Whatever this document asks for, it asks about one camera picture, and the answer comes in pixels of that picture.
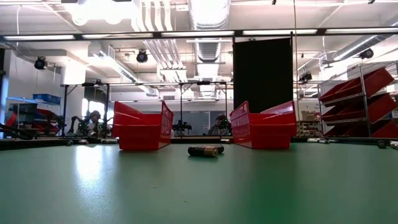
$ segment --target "window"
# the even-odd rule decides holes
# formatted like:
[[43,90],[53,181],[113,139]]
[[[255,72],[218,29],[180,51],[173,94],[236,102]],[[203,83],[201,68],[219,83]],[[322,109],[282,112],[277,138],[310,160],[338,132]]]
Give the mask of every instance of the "window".
[[87,111],[88,111],[88,100],[84,98],[81,101],[81,116],[82,117],[86,116]]

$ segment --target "table surface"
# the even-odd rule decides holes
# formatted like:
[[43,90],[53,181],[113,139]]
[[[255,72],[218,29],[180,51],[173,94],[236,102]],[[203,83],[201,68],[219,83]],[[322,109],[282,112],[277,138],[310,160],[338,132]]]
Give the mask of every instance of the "table surface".
[[289,151],[188,145],[0,152],[0,223],[397,223],[398,151],[295,143]]

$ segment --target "ceiling light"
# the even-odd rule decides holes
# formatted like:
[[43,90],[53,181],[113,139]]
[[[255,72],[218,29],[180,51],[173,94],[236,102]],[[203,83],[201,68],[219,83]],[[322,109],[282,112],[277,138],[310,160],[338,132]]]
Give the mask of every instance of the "ceiling light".
[[4,36],[8,41],[34,41],[34,40],[74,40],[73,35],[14,35]]
[[195,39],[195,40],[187,40],[187,43],[230,43],[231,39]]
[[233,35],[234,31],[228,31],[228,30],[162,33],[162,37],[224,37],[224,36],[233,36]]
[[168,86],[168,85],[179,85],[179,83],[141,83],[145,86]]
[[[317,33],[317,29],[299,29],[297,30],[297,34],[315,34]],[[293,32],[295,34],[295,30],[245,30],[243,31],[243,35],[290,35]]]
[[86,40],[94,39],[140,39],[151,38],[151,33],[132,33],[132,34],[84,34],[82,37]]
[[349,28],[349,29],[327,29],[326,34],[366,34],[374,32],[398,32],[398,27],[384,28]]

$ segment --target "cable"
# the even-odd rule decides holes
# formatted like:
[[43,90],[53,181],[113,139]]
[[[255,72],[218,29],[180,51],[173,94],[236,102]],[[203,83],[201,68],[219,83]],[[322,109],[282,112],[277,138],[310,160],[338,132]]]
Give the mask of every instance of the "cable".
[[23,6],[23,5],[19,5],[17,7],[24,7],[26,9],[31,9],[31,10],[35,10],[35,11],[39,11],[39,12],[69,12],[68,10],[43,10],[43,9],[37,9],[36,7],[42,7],[42,6]]
[[296,0],[293,0],[294,8],[294,32],[295,32],[295,50],[296,50],[296,97],[297,97],[297,117],[298,117],[298,137],[301,137],[301,122],[300,122],[300,106],[299,106],[299,65],[297,60],[297,15],[296,15]]
[[19,138],[22,140],[32,140],[33,136],[27,131],[12,127],[6,126],[0,123],[0,133],[7,133],[13,138]]

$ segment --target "ceiling pipe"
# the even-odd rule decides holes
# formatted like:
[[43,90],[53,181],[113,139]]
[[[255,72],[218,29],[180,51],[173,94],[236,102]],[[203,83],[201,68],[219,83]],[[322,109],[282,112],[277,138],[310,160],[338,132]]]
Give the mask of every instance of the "ceiling pipe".
[[[165,0],[163,2],[164,4],[164,25],[166,26],[167,31],[173,31],[172,27],[172,19],[171,19],[171,7],[170,7],[170,1]],[[172,50],[174,51],[175,59],[177,60],[178,66],[180,68],[184,68],[182,64],[182,60],[180,57],[180,52],[178,51],[177,43],[175,39],[169,39],[167,40],[170,43],[170,46],[172,47]]]
[[[145,0],[145,26],[147,27],[148,31],[155,31],[154,26],[152,25],[152,16],[151,11],[152,8],[150,6],[150,0]],[[166,63],[168,68],[172,68],[172,64],[169,61],[169,58],[164,50],[162,43],[159,40],[153,40],[154,45],[157,47],[157,50],[160,52],[160,56],[162,60]]]
[[[194,30],[223,30],[229,19],[231,0],[189,0],[189,14]],[[200,79],[214,80],[218,75],[220,65],[221,43],[195,43],[197,60],[206,64],[197,65]],[[213,86],[200,86],[201,95],[212,97],[215,94]]]
[[[144,10],[142,8],[142,3],[140,2],[139,4],[139,13],[138,17],[136,18],[136,23],[134,24],[133,21],[131,22],[132,28],[136,29],[138,27],[138,30],[134,30],[136,32],[145,32],[146,28],[144,25],[144,21],[142,20],[142,14],[144,13]],[[160,52],[157,50],[155,47],[153,40],[144,40],[143,41],[145,47],[151,52],[151,54],[154,56],[155,60],[157,63],[161,64],[163,68],[167,68],[167,65],[164,61],[162,61],[162,58],[160,56]]]
[[[162,24],[162,15],[161,15],[161,8],[160,8],[160,2],[158,1],[154,1],[154,5],[155,5],[155,26],[156,29],[158,31],[164,31],[163,29],[163,24]],[[177,59],[175,58],[174,52],[172,50],[171,44],[168,40],[163,40],[163,44],[166,46],[167,51],[169,51],[169,56],[171,57],[172,61],[173,61],[173,68],[177,68],[178,67],[178,62]]]
[[43,6],[45,6],[49,11],[54,13],[56,16],[58,16],[63,22],[66,22],[72,29],[74,29],[76,32],[81,33],[81,30],[77,28],[73,23],[69,22],[63,15],[59,14],[57,11],[54,10],[54,8],[50,5],[48,5],[46,2],[42,3]]
[[[386,23],[383,24],[383,26],[398,27],[398,17],[394,17],[393,19],[388,20]],[[393,35],[394,34],[365,35],[334,53],[332,57],[333,62],[345,60],[354,55],[357,55],[364,50],[367,50],[368,48],[387,40]]]

